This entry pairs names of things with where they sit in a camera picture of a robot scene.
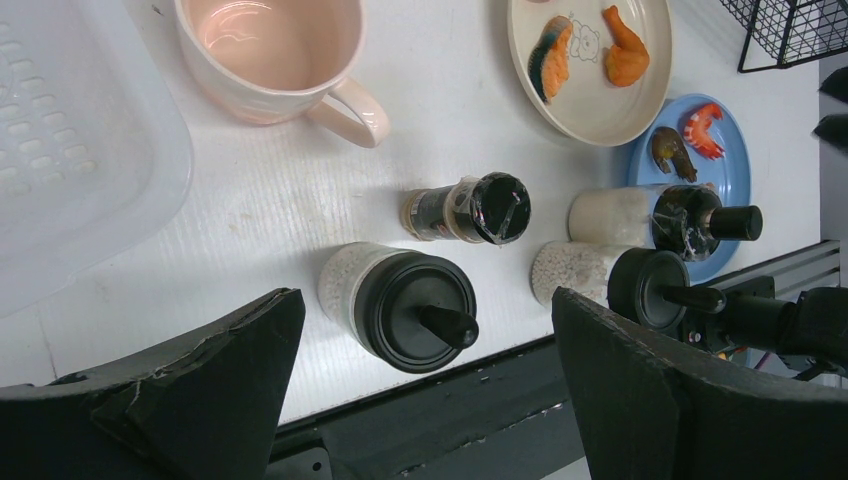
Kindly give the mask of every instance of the white table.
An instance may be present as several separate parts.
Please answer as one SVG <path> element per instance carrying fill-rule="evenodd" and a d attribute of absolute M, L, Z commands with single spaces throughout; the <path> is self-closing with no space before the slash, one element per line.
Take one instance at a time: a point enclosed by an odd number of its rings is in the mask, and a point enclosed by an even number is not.
<path fill-rule="evenodd" d="M 565 238 L 579 191 L 623 183 L 626 152 L 577 144 L 541 120 L 513 71 L 505 1 L 367 0 L 368 43 L 355 77 L 394 126 L 376 150 L 306 120 L 256 128 L 230 119 L 189 78 L 170 0 L 126 3 L 191 130 L 191 194 L 153 238 L 0 319 L 0 385 L 46 384 L 115 360 L 283 286 L 303 290 L 308 313 L 281 422 L 409 382 L 416 377 L 366 353 L 318 306 L 322 263 L 358 240 L 417 248 L 465 269 L 481 335 L 454 365 L 551 333 L 549 312 L 530 291 L 533 257 Z M 809 134 L 818 120 L 817 65 L 737 75 L 744 32 L 719 2 L 672 6 L 670 96 L 703 92 L 730 108 L 766 216 L 760 241 L 744 245 L 730 269 L 818 242 L 818 145 Z M 496 170 L 521 178 L 533 198 L 518 243 L 416 243 L 400 227 L 401 192 Z"/>

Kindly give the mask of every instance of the spice jar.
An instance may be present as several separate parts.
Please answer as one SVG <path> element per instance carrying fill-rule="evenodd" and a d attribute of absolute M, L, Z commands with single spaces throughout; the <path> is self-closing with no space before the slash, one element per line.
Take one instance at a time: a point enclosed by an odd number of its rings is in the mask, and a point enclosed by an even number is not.
<path fill-rule="evenodd" d="M 373 355 L 408 373 L 444 367 L 477 341 L 471 282 L 440 257 L 353 243 L 324 266 L 324 313 Z"/>
<path fill-rule="evenodd" d="M 719 313 L 719 290 L 690 287 L 683 261 L 671 252 L 586 243 L 552 242 L 533 263 L 533 293 L 551 305 L 569 288 L 647 328 L 672 333 L 687 308 Z"/>
<path fill-rule="evenodd" d="M 401 210 L 401 223 L 419 240 L 506 245 L 521 237 L 530 213 L 530 195 L 524 184 L 512 175 L 496 172 L 413 192 Z"/>
<path fill-rule="evenodd" d="M 652 185 L 582 193 L 568 216 L 575 242 L 632 245 L 706 260 L 722 240 L 754 241 L 763 230 L 756 206 L 723 207 L 703 185 Z"/>

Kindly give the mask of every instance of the bear drawing on plate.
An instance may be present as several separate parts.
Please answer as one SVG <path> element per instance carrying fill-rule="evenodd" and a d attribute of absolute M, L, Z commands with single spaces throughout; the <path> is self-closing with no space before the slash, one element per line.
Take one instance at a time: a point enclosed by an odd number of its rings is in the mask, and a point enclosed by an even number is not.
<path fill-rule="evenodd" d="M 569 55 L 584 62 L 598 63 L 598 54 L 601 51 L 601 34 L 577 20 L 572 19 L 572 23 L 574 24 L 574 35 L 571 37 Z"/>

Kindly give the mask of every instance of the pink mug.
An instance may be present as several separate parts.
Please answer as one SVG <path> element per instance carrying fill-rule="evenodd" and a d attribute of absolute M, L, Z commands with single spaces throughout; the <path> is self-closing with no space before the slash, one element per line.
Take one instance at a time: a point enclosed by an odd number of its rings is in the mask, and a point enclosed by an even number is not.
<path fill-rule="evenodd" d="M 213 101 L 250 123 L 302 114 L 374 148 L 391 130 L 348 77 L 365 40 L 362 0 L 175 0 L 189 70 Z M 326 103 L 338 100 L 359 121 Z"/>

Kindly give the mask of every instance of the cable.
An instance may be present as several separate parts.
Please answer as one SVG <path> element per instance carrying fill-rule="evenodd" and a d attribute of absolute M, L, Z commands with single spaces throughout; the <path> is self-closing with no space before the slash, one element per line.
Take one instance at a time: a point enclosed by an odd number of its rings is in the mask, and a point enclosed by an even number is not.
<path fill-rule="evenodd" d="M 754 370 L 760 370 L 761 368 L 763 368 L 766 365 L 766 362 L 768 361 L 769 358 L 771 358 L 771 352 L 766 352 L 762 356 L 762 358 L 760 358 L 760 361 L 757 362 L 757 365 L 754 366 Z"/>
<path fill-rule="evenodd" d="M 799 373 L 798 375 L 795 375 L 795 380 L 801 380 L 802 382 L 809 382 L 810 380 L 818 377 L 819 375 L 821 375 L 822 373 L 824 373 L 826 371 L 827 371 L 827 369 L 825 369 L 823 366 L 816 364 L 816 365 L 813 365 L 812 367 L 804 370 L 803 372 Z"/>

